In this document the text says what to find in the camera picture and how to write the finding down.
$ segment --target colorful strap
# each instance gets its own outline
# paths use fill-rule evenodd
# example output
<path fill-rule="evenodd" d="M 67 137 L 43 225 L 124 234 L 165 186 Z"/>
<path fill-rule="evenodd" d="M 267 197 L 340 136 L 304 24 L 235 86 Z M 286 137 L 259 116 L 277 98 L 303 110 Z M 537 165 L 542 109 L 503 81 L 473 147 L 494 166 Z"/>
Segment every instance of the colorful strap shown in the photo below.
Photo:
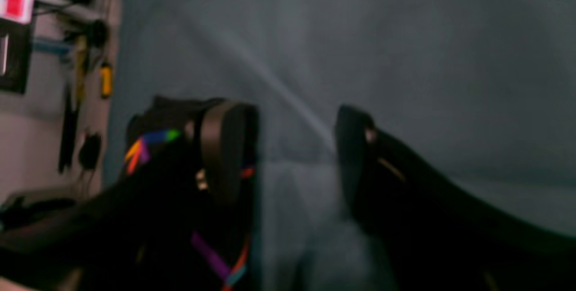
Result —
<path fill-rule="evenodd" d="M 222 258 L 213 250 L 204 238 L 200 236 L 198 232 L 192 234 L 191 243 L 196 248 L 196 250 L 206 259 L 206 262 L 210 264 L 212 270 L 222 279 L 224 286 L 222 291 L 231 291 L 232 287 L 240 281 L 240 279 L 246 274 L 246 260 L 248 258 L 248 250 L 250 247 L 250 239 L 246 238 L 246 242 L 242 248 L 242 252 L 236 261 L 236 264 L 230 270 L 228 265 L 222 260 Z"/>
<path fill-rule="evenodd" d="M 128 162 L 128 167 L 126 168 L 128 175 L 134 173 L 138 162 L 140 164 L 146 164 L 150 160 L 148 146 L 157 143 L 170 142 L 177 139 L 179 136 L 180 132 L 177 130 L 152 131 L 151 133 L 146 133 L 140 136 L 140 138 L 134 142 L 132 147 L 128 149 L 128 153 L 126 153 L 126 156 L 124 157 L 124 160 Z"/>

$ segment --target red label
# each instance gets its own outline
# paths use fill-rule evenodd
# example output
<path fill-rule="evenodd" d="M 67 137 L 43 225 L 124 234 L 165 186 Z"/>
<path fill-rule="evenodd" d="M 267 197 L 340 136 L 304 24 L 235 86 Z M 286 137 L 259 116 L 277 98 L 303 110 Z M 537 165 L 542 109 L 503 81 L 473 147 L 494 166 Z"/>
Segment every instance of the red label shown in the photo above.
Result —
<path fill-rule="evenodd" d="M 6 0 L 6 16 L 20 18 L 23 10 L 24 0 Z"/>

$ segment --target purple strap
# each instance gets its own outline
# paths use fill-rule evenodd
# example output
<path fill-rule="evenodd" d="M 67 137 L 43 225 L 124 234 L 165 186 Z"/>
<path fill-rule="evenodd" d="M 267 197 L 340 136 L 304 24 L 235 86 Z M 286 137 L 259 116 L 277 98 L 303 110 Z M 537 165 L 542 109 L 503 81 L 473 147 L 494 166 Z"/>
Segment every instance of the purple strap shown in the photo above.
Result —
<path fill-rule="evenodd" d="M 150 160 L 150 153 L 148 152 L 148 146 L 146 142 L 141 139 L 140 140 L 140 162 L 142 164 L 146 164 Z"/>
<path fill-rule="evenodd" d="M 198 232 L 192 234 L 191 242 L 196 250 L 204 256 L 206 262 L 212 267 L 212 270 L 218 274 L 222 281 L 226 281 L 230 275 L 230 267 L 224 263 L 222 258 L 208 245 Z"/>

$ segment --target gray carpet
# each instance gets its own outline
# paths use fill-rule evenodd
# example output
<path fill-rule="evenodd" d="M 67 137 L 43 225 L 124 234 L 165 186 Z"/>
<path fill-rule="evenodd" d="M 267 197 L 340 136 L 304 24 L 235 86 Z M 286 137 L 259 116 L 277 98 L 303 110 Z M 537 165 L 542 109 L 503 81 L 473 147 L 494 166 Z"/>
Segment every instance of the gray carpet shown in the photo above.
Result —
<path fill-rule="evenodd" d="M 576 236 L 576 0 L 123 0 L 122 16 L 105 184 L 155 94 L 259 105 L 264 290 L 301 267 L 307 290 L 392 288 L 342 215 L 342 103 L 481 199 Z"/>

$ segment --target yellow object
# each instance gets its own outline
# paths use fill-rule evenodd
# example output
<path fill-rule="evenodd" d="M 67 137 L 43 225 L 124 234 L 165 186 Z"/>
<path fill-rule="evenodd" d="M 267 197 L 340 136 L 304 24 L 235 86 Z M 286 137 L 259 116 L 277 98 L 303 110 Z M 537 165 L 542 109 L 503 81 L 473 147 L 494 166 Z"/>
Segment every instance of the yellow object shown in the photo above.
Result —
<path fill-rule="evenodd" d="M 132 145 L 132 147 L 128 150 L 128 153 L 126 153 L 126 156 L 124 156 L 124 160 L 126 162 L 128 162 L 128 160 L 130 159 L 130 157 L 134 156 L 134 154 L 136 154 L 136 151 L 138 149 L 140 149 L 140 139 L 138 139 L 134 145 Z"/>
<path fill-rule="evenodd" d="M 100 66 L 100 77 L 102 83 L 101 96 L 102 98 L 109 98 L 112 95 L 112 80 L 113 80 L 112 66 L 108 63 L 102 63 Z"/>

